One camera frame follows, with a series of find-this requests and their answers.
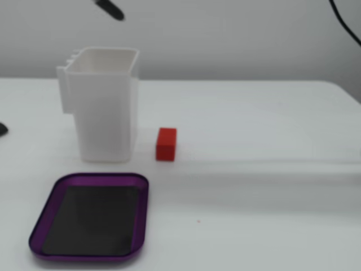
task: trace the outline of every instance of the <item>black object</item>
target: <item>black object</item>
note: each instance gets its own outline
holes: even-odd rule
[[[348,34],[354,39],[354,41],[361,46],[361,40],[356,36],[356,34],[347,26],[343,18],[341,17],[341,14],[339,13],[336,4],[334,3],[334,0],[329,0],[332,10],[334,14],[337,17],[337,20],[340,22],[342,27],[348,32]]]
[[[136,187],[70,186],[42,251],[63,256],[129,254],[137,202]]]
[[[5,125],[3,125],[2,123],[0,123],[0,136],[3,136],[4,134],[6,134],[9,130],[7,129],[7,127]]]
[[[124,13],[110,0],[97,0],[95,3],[114,19],[118,21],[125,19]]]

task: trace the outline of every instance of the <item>white table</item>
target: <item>white table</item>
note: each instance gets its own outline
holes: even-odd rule
[[[143,81],[131,162],[79,159],[55,80],[1,79],[3,270],[360,270],[361,106],[326,82]],[[178,128],[174,163],[158,128]],[[61,176],[150,181],[146,243],[117,264],[34,259],[28,237]]]

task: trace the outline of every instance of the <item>white wall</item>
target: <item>white wall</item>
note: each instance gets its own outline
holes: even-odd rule
[[[142,78],[318,79],[361,101],[361,48],[328,0],[115,0],[127,21],[91,0],[5,0],[0,76],[52,77],[84,46],[136,47]],[[361,1],[336,0],[361,36]]]

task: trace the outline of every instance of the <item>white plastic container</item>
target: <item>white plastic container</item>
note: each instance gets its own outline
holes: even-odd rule
[[[88,47],[58,67],[64,113],[74,116],[81,158],[124,162],[137,136],[139,51]]]

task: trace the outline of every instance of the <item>red block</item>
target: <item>red block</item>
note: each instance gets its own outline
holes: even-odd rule
[[[176,145],[177,129],[160,128],[156,146],[156,159],[158,161],[174,161]]]

